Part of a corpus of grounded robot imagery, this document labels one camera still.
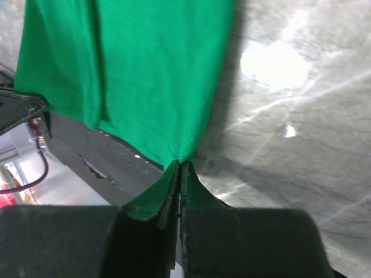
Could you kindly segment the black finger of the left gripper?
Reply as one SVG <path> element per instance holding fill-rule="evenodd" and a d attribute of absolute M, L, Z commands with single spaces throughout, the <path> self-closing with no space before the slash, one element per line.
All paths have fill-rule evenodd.
<path fill-rule="evenodd" d="M 42 96 L 16 93 L 12 84 L 1 83 L 1 136 L 47 107 Z"/>

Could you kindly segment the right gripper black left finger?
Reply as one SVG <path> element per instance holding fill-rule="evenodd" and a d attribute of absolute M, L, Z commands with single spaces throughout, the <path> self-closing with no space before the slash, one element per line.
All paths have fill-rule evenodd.
<path fill-rule="evenodd" d="M 169 277 L 179 163 L 123 206 L 1 209 L 2 277 Z"/>

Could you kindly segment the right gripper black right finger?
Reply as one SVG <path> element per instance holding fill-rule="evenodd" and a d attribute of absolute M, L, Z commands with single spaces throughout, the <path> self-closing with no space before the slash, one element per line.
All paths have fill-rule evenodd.
<path fill-rule="evenodd" d="M 332 277 L 318 228 L 292 208 L 231 207 L 200 182 L 191 162 L 181 174 L 185 277 Z"/>

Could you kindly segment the green t shirt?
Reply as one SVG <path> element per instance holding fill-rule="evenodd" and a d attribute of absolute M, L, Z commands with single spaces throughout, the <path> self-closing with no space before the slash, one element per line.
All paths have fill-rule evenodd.
<path fill-rule="evenodd" d="M 27 1 L 14 88 L 167 167 L 205 131 L 234 1 Z"/>

